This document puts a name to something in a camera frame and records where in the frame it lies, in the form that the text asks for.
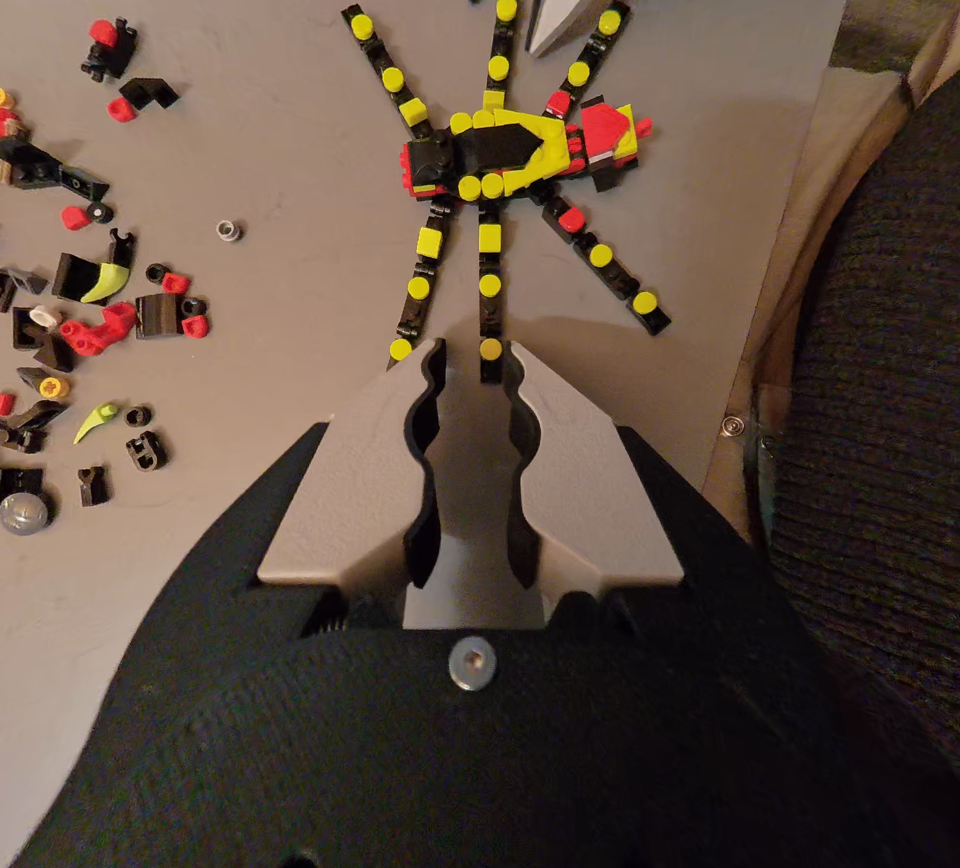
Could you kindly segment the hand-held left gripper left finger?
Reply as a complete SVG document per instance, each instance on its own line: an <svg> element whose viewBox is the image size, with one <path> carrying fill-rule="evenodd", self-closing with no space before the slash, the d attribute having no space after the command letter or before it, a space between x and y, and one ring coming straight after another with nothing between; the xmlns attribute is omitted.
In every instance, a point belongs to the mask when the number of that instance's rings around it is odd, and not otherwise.
<svg viewBox="0 0 960 868"><path fill-rule="evenodd" d="M422 588L441 526L426 450L447 342L428 338L337 410L259 566L262 582L339 591Z"/></svg>

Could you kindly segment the black red lego claw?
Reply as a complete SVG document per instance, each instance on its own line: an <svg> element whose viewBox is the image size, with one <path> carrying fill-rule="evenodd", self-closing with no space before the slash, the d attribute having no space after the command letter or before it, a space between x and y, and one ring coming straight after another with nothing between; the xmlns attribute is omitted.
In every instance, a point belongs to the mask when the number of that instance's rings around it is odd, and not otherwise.
<svg viewBox="0 0 960 868"><path fill-rule="evenodd" d="M180 95L162 78L131 78L107 104L106 112L115 121L126 123L138 118L151 104L168 109L179 99Z"/></svg>

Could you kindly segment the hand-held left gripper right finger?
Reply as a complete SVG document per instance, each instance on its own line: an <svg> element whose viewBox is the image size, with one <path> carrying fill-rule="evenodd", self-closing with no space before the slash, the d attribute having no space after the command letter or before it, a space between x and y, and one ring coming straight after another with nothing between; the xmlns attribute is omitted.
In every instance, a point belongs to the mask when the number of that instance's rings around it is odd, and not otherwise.
<svg viewBox="0 0 960 868"><path fill-rule="evenodd" d="M682 565L604 410L519 342L504 359L519 462L508 508L510 569L542 602L676 586Z"/></svg>

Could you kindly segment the red yellow lego spider head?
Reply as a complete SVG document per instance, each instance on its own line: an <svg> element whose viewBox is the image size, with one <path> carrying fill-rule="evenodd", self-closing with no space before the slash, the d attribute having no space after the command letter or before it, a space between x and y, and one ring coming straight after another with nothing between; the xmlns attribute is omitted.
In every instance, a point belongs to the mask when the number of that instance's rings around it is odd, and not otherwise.
<svg viewBox="0 0 960 868"><path fill-rule="evenodd" d="M586 170L598 192L616 188L640 165L642 142L653 134L652 118L635 119L630 104L614 107L602 95L581 105Z"/></svg>

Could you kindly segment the tan trousers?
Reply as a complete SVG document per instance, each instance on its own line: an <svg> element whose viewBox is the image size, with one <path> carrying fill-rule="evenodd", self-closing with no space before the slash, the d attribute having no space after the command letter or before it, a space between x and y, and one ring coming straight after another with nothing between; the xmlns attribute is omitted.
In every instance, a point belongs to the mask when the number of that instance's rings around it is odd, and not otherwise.
<svg viewBox="0 0 960 868"><path fill-rule="evenodd" d="M958 5L908 70L828 68L788 193L749 333L726 401L737 436L721 433L702 493L748 544L765 547L761 436L784 427L803 298L829 231L866 172L918 107L958 71Z"/></svg>

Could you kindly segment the clear round lego dome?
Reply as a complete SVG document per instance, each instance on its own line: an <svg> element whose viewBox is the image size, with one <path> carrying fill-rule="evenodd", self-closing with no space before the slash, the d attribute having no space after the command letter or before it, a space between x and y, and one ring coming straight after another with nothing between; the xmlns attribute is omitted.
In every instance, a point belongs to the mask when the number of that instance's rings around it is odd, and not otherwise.
<svg viewBox="0 0 960 868"><path fill-rule="evenodd" d="M50 524L51 517L51 509L42 495L15 492L1 501L2 530L14 536L38 534Z"/></svg>

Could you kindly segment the yellow black lego spider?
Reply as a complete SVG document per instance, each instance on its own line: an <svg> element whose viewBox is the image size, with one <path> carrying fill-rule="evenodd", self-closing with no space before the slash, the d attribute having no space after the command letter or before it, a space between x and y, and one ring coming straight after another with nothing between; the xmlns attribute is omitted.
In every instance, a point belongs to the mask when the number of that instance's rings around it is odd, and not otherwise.
<svg viewBox="0 0 960 868"><path fill-rule="evenodd" d="M424 336L450 224L462 207L474 207L478 216L481 382L499 383L502 378L506 351L502 213L513 199L530 199L543 220L648 334L658 335L671 324L654 291L630 274L613 249L591 231L584 212L560 191L565 180L591 179L580 108L627 27L630 5L612 0L606 6L564 81L540 113L529 114L506 107L521 0L496 1L482 106L473 113L453 114L445 127L432 124L426 104L411 90L363 8L354 3L341 12L411 137L399 152L402 185L412 198L428 204L416 237L417 256L403 310L389 347L388 369L410 356Z"/></svg>

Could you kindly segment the black red lego clip assembly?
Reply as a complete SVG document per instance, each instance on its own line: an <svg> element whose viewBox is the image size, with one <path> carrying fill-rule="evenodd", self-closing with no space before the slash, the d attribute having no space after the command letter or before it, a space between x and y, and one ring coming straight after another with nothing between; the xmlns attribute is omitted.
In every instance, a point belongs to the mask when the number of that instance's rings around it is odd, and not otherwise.
<svg viewBox="0 0 960 868"><path fill-rule="evenodd" d="M125 18L112 22L105 19L91 22L88 34L92 40L80 69L97 83L105 78L120 79L129 68L138 46L138 32Z"/></svg>

